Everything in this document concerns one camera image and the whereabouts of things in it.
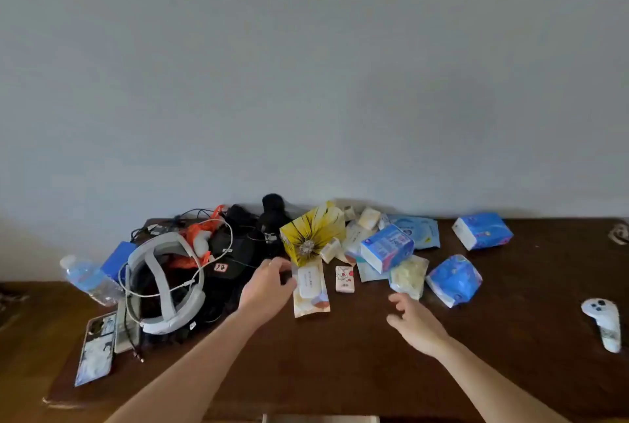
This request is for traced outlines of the pale blue flat packet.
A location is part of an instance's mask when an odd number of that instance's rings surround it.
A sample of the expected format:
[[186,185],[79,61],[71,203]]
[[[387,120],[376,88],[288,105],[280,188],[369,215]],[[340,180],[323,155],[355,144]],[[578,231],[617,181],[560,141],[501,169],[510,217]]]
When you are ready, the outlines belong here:
[[356,260],[358,275],[362,283],[374,282],[379,280],[389,280],[390,272],[379,273],[365,259],[358,257]]

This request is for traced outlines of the white patterned tissue packet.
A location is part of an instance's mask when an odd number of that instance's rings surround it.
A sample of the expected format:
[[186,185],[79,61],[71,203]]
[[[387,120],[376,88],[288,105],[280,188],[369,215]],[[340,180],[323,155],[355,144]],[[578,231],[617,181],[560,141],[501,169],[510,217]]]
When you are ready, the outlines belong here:
[[358,259],[362,258],[360,252],[362,242],[375,233],[375,229],[366,229],[355,220],[350,221],[345,228],[342,251],[337,255],[337,258],[346,263],[356,263]]

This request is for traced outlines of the white flat panel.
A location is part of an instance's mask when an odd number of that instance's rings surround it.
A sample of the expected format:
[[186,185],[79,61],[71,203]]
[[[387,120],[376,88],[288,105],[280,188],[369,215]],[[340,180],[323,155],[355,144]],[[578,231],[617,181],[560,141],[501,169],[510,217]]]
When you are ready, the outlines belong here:
[[376,415],[263,414],[262,423],[381,423]]

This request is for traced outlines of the yellow flower print tissue packet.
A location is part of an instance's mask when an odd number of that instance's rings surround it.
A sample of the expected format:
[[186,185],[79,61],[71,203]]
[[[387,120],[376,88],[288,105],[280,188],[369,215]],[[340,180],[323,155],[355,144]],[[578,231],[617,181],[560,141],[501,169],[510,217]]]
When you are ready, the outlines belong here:
[[345,214],[334,202],[326,202],[285,224],[279,233],[291,262],[303,267],[334,239],[344,240]]

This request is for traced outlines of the beige wet wipes packet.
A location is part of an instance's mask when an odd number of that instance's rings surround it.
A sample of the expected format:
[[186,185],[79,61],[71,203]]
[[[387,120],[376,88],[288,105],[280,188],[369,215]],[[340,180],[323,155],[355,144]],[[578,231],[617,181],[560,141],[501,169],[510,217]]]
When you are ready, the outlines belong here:
[[301,267],[293,264],[292,277],[297,282],[293,292],[296,319],[331,311],[321,257],[316,257]]

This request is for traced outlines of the blue soft tissue packet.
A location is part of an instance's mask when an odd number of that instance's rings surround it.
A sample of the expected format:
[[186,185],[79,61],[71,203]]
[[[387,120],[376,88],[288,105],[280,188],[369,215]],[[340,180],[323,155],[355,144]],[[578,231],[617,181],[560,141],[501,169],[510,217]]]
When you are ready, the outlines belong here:
[[426,284],[448,308],[468,303],[482,283],[481,274],[462,254],[447,258],[426,277]]
[[452,231],[467,251],[503,246],[514,237],[501,216],[494,212],[461,216]]

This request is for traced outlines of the person's right hand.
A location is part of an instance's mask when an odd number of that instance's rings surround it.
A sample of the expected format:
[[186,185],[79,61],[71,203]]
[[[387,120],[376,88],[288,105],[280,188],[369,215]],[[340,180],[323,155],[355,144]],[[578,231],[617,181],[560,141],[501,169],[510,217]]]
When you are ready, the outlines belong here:
[[397,331],[402,338],[422,354],[440,360],[450,338],[438,319],[406,293],[392,293],[388,300],[395,305],[395,314],[406,321],[406,330]]

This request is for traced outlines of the person's left hand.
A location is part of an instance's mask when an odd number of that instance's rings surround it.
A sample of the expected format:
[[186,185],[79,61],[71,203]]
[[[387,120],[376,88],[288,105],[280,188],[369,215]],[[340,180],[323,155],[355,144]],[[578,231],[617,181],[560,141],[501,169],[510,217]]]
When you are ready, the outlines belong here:
[[238,317],[255,332],[283,309],[291,297],[281,295],[280,286],[292,277],[292,264],[285,258],[266,259],[256,268],[241,291]]

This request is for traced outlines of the small red white tissue packet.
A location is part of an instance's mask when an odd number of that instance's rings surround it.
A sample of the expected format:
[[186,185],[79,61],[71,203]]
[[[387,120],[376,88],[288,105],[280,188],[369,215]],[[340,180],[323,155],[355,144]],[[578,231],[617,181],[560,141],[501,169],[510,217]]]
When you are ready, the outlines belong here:
[[355,292],[355,276],[353,267],[336,266],[335,267],[335,290],[339,293]]

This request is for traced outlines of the person's right forearm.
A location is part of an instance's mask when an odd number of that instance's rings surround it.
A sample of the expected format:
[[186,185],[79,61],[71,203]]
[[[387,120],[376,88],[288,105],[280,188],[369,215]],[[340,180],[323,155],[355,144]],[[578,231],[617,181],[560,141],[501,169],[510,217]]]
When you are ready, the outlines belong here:
[[570,423],[452,338],[437,341],[435,357],[485,423]]

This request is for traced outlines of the person's left forearm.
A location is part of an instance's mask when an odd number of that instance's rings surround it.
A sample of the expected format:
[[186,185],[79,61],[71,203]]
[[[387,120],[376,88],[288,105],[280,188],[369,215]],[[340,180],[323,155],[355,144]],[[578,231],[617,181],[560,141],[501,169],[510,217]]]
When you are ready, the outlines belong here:
[[105,423],[200,423],[232,364],[270,318],[261,308],[237,310]]

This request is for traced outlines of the black cylindrical device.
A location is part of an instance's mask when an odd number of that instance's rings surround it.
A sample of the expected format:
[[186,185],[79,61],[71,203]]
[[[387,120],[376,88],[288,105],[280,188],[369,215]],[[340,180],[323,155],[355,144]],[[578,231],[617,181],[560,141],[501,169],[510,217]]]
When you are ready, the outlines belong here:
[[280,229],[291,222],[286,212],[283,197],[276,193],[270,193],[262,199],[263,213],[256,224],[266,244],[266,252],[269,258],[275,258],[284,254],[284,245],[280,237]]

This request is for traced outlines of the black bag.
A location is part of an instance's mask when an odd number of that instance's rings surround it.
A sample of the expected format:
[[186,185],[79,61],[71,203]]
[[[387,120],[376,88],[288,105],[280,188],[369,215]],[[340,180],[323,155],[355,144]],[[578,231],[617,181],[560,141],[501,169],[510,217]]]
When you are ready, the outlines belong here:
[[239,205],[219,205],[137,231],[119,282],[140,343],[181,342],[235,310],[266,252],[256,218]]

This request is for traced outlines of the clear plastic water bottle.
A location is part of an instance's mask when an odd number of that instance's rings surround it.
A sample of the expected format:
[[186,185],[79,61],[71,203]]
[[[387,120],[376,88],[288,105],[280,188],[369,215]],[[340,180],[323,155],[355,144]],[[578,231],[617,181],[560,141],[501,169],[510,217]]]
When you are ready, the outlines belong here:
[[66,280],[104,307],[114,307],[124,299],[122,287],[96,263],[73,254],[59,261]]

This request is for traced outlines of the phone with picture case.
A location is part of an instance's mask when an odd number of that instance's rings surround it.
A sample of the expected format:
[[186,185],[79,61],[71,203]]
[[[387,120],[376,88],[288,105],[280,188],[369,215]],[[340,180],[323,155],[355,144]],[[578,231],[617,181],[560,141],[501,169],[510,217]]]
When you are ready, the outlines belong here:
[[115,312],[95,317],[88,322],[74,387],[83,386],[110,373],[115,337]]

